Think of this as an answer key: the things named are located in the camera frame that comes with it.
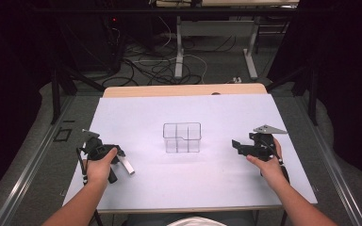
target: grid box compartment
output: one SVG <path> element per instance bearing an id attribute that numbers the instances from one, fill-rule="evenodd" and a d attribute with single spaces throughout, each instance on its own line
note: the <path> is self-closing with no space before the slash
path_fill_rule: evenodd
<path id="1" fill-rule="evenodd" d="M 201 123 L 165 123 L 163 138 L 166 153 L 199 153 L 201 143 Z"/>

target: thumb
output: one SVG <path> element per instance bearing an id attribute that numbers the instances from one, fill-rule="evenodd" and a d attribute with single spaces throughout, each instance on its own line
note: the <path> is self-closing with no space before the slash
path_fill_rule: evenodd
<path id="1" fill-rule="evenodd" d="M 246 156 L 246 159 L 248 159 L 249 162 L 251 162 L 252 164 L 254 164 L 255 166 L 257 166 L 261 169 L 263 161 L 261 161 L 260 159 L 254 157 L 254 156 L 251 156 L 249 154 Z"/>
<path id="2" fill-rule="evenodd" d="M 104 157 L 105 161 L 111 162 L 111 160 L 116 156 L 117 148 L 112 148 L 107 155 Z"/>

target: metal frame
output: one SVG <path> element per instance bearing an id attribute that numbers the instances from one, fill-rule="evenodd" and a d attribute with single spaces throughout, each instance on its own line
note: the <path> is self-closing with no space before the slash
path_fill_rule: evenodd
<path id="1" fill-rule="evenodd" d="M 257 79 L 252 52 L 255 48 L 255 38 L 259 27 L 260 18 L 254 21 L 181 21 L 177 16 L 177 59 L 175 64 L 175 78 L 182 77 L 184 49 L 182 47 L 183 36 L 236 36 L 249 37 L 248 48 L 243 49 L 243 55 L 248 66 L 249 75 L 253 80 Z"/>
<path id="2" fill-rule="evenodd" d="M 58 118 L 59 121 L 64 117 L 65 112 L 70 108 L 74 101 L 74 96 L 66 97 L 62 112 L 63 114 L 60 115 Z M 25 166 L 22 175 L 20 176 L 19 180 L 16 182 L 16 185 L 11 190 L 7 200 L 5 201 L 4 205 L 0 210 L 0 226 L 2 225 L 10 225 L 10 221 L 15 214 L 17 207 L 22 202 L 25 193 L 27 192 L 28 188 L 31 185 L 32 180 L 34 179 L 35 175 L 38 172 L 38 168 L 40 167 L 43 158 L 46 156 L 46 152 L 53 140 L 55 133 L 59 129 L 60 123 L 56 123 L 51 125 L 46 132 L 45 137 L 43 138 L 39 149 L 31 156 L 28 164 Z"/>
<path id="3" fill-rule="evenodd" d="M 38 14 L 59 16 L 70 14 L 116 15 L 122 17 L 138 16 L 310 16 L 324 17 L 335 13 L 334 8 L 34 8 L 29 9 Z"/>
<path id="4" fill-rule="evenodd" d="M 337 163 L 337 160 L 333 155 L 332 149 L 328 146 L 328 144 L 325 142 L 325 139 L 322 137 L 319 127 L 314 126 L 310 117 L 307 116 L 304 98 L 296 97 L 295 100 L 300 107 L 302 115 L 304 115 L 304 118 L 307 121 L 310 129 L 312 130 L 317 142 L 320 144 L 320 155 L 322 158 L 322 162 L 327 168 L 328 174 L 330 175 L 331 180 L 334 183 L 340 200 L 345 206 L 346 213 L 349 215 L 349 218 L 351 219 L 353 225 L 362 226 L 362 213 L 357 206 L 352 191 L 349 189 L 349 186 L 343 177 L 343 173 L 339 167 L 339 164 Z"/>

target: human hand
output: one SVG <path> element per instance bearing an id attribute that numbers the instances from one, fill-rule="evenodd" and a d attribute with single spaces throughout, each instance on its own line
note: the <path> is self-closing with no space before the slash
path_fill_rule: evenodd
<path id="1" fill-rule="evenodd" d="M 84 166 L 86 166 L 88 183 L 107 183 L 107 178 L 110 173 L 111 160 L 117 155 L 117 149 L 111 149 L 107 155 L 96 161 L 83 160 Z"/>
<path id="2" fill-rule="evenodd" d="M 274 139 L 274 144 L 278 155 L 282 158 L 281 145 L 276 138 Z M 278 159 L 275 156 L 267 162 L 249 154 L 246 156 L 246 159 L 260 169 L 261 174 L 272 189 L 275 189 L 279 183 L 287 180 L 281 170 Z"/>

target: wrist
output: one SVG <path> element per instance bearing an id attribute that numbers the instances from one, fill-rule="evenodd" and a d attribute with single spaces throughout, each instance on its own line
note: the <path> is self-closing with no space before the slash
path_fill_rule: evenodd
<path id="1" fill-rule="evenodd" d="M 107 187 L 107 179 L 89 179 L 86 186 L 100 187 L 105 189 Z"/>
<path id="2" fill-rule="evenodd" d="M 268 182 L 269 186 L 276 192 L 277 190 L 281 190 L 286 186 L 290 186 L 289 182 L 285 177 L 279 177 L 276 180 L 272 180 Z"/>

